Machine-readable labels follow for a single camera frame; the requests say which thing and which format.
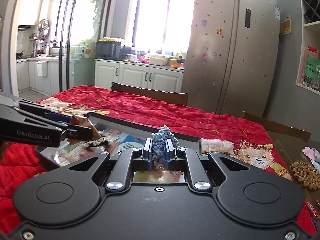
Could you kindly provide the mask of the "brown paper pyramid packet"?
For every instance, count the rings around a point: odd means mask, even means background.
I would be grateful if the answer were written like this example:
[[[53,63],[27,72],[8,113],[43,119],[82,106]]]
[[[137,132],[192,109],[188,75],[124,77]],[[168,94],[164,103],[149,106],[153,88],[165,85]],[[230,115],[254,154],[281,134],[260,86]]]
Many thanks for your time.
[[[70,124],[76,127],[77,136],[75,138],[77,140],[92,141],[102,137],[92,122],[85,116],[74,114],[71,117]]]

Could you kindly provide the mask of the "blue knitted scrunchie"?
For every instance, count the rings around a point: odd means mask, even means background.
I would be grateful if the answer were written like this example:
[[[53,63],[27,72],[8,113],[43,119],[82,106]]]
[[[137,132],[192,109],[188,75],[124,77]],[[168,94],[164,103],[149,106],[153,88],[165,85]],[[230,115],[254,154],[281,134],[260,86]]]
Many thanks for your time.
[[[169,165],[165,155],[166,143],[167,140],[170,139],[173,147],[178,148],[180,146],[178,140],[175,138],[175,135],[171,132],[167,125],[160,127],[157,133],[152,133],[151,139],[151,160],[155,168],[168,171]]]

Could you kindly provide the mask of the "colourful book in box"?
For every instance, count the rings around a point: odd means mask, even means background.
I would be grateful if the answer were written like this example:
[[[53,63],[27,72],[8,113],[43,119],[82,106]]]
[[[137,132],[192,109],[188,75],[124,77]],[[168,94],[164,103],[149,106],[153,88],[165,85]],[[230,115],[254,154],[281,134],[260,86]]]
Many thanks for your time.
[[[97,123],[95,127],[102,137],[109,139],[108,146],[84,148],[82,145],[85,141],[71,142],[65,139],[58,148],[39,146],[36,148],[36,152],[53,165],[63,167],[100,151],[106,151],[111,156],[115,156],[120,155],[124,150],[142,148],[145,144],[145,139],[109,128],[101,123]],[[182,183],[184,182],[184,174],[182,171],[153,168],[151,171],[135,172],[133,181],[139,183]]]

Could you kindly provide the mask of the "black white-trim scrunchie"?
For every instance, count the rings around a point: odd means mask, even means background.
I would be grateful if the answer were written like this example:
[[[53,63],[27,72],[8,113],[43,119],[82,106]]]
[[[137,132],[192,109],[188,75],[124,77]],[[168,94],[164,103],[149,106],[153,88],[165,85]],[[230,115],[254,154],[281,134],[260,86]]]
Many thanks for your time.
[[[98,140],[85,142],[82,146],[84,148],[91,148],[91,147],[100,147],[100,146],[108,146],[108,145],[109,145],[109,139],[107,137],[101,137]]]

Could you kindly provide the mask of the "red printed quilt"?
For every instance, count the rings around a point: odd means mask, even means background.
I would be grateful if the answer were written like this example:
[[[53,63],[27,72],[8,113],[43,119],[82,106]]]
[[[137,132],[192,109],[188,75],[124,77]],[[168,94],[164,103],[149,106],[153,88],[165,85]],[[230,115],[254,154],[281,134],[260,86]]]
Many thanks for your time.
[[[145,96],[113,92],[100,87],[81,85],[38,101],[58,113],[86,114],[89,111],[138,124],[167,125],[173,132],[205,139],[219,139],[240,146],[272,142],[265,129],[248,120],[231,115],[206,113],[197,108],[168,104]],[[1,232],[10,233],[20,224],[12,197],[24,181],[47,172],[35,146],[13,143],[1,162]]]

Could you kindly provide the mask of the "white kitchen cabinet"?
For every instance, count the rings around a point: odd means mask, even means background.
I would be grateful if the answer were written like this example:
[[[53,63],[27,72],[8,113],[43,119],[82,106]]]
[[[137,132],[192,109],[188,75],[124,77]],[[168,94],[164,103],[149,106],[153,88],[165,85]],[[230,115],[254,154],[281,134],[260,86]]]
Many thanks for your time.
[[[112,83],[117,82],[138,88],[179,93],[183,72],[183,69],[167,66],[96,59],[94,85],[110,89]]]

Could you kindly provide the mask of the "black microwave oven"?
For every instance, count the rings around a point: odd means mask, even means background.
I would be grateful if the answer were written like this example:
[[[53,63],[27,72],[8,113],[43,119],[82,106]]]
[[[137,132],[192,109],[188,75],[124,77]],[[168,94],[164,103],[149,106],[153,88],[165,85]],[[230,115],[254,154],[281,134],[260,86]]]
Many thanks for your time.
[[[121,60],[121,43],[116,41],[97,41],[95,58]]]

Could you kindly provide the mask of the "white mug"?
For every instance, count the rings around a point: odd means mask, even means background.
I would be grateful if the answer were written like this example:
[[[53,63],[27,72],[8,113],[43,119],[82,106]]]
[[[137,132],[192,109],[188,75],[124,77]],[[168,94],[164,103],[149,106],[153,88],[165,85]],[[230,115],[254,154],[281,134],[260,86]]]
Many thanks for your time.
[[[137,61],[137,55],[136,54],[127,54],[125,57],[125,60],[136,62]]]

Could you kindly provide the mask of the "white storage container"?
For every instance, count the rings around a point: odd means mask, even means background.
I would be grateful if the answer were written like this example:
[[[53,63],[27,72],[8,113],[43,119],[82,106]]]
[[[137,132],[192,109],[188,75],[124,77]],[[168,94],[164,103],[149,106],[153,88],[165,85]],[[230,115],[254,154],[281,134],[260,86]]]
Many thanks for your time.
[[[171,57],[167,55],[150,55],[149,56],[149,64],[154,66],[166,66],[168,65]]]

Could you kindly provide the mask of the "silver double-door refrigerator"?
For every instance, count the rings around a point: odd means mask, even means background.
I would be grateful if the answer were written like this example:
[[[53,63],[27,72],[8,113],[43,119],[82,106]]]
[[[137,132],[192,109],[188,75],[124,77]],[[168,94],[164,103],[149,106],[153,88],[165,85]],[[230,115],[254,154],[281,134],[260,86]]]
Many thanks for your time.
[[[195,0],[181,91],[188,105],[262,116],[279,43],[280,10],[266,0]]]

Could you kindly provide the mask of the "brown beaded coaster mat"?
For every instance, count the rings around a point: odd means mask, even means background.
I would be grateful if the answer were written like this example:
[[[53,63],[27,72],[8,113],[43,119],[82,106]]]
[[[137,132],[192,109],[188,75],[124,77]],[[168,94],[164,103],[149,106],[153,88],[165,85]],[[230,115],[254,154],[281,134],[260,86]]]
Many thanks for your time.
[[[291,169],[293,176],[304,188],[311,191],[316,191],[320,188],[319,173],[309,163],[298,160],[291,165]]]

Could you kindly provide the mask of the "white wall shelf unit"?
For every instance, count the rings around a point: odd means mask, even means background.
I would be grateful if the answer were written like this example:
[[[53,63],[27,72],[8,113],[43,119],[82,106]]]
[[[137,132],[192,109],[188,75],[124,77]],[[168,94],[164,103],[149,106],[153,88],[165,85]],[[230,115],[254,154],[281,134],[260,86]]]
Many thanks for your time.
[[[302,45],[296,85],[319,95],[319,78],[314,85],[304,81],[307,47],[318,49],[319,54],[319,0],[300,0],[302,11]]]

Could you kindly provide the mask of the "yellow wall sign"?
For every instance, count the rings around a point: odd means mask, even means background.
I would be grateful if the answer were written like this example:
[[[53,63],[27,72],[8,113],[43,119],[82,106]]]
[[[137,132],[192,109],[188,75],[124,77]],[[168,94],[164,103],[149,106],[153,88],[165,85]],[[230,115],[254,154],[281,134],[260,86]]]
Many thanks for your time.
[[[288,35],[292,33],[292,17],[287,16],[285,20],[280,23],[280,35]]]

